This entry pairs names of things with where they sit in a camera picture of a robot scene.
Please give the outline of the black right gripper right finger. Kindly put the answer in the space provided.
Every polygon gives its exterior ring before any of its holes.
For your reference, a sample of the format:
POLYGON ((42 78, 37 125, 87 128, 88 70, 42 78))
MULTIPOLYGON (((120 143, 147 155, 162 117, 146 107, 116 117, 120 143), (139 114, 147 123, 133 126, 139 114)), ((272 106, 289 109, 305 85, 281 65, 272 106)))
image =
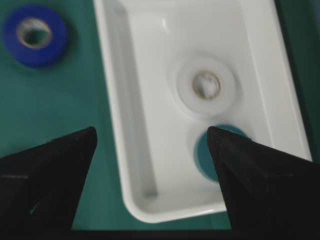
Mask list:
POLYGON ((215 126, 207 145, 234 231, 319 232, 318 163, 215 126))

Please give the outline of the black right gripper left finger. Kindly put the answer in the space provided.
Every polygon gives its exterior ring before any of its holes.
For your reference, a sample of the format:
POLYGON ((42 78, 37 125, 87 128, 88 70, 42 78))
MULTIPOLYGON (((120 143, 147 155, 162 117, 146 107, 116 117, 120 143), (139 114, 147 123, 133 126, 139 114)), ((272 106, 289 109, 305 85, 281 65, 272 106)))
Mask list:
POLYGON ((97 147, 93 126, 0 159, 0 230, 70 231, 97 147))

